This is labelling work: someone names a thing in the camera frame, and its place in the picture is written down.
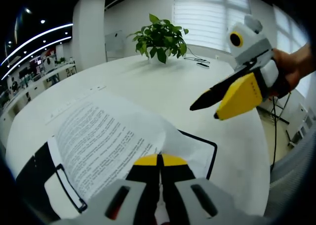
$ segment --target human hand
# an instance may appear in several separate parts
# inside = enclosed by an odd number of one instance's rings
[[[311,46],[304,45],[298,51],[288,54],[282,50],[273,49],[274,59],[278,69],[285,73],[285,79],[290,85],[290,90],[296,88],[300,80],[315,71]]]
[[[294,56],[276,48],[273,49],[273,52],[276,66],[284,71],[290,90],[295,89],[301,80],[301,74]]]

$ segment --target floor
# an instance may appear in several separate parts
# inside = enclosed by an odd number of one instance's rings
[[[264,112],[258,111],[265,131],[268,147],[270,164],[273,162],[274,149],[275,149],[275,126],[273,118]],[[288,136],[286,133],[287,123],[278,121],[276,124],[276,161],[284,157],[293,147],[288,146]]]

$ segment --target potted plant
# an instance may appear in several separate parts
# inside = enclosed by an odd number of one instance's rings
[[[182,38],[182,32],[186,35],[189,30],[181,26],[174,26],[169,20],[159,20],[158,17],[149,14],[150,26],[143,26],[140,31],[130,34],[135,35],[133,41],[137,41],[136,52],[145,54],[151,62],[155,58],[161,63],[166,63],[168,56],[185,55],[187,45]]]

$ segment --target window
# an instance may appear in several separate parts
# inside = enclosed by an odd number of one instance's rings
[[[174,0],[174,23],[189,29],[187,44],[227,52],[227,30],[249,13],[248,0]]]
[[[277,48],[287,53],[293,53],[306,44],[307,38],[296,22],[286,13],[274,6],[276,17],[276,41]],[[310,86],[311,76],[308,75],[300,80],[296,90],[306,97]]]

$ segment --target whiteboard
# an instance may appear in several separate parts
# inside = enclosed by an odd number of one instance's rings
[[[125,36],[123,31],[116,31],[105,36],[106,51],[121,50],[124,47]]]

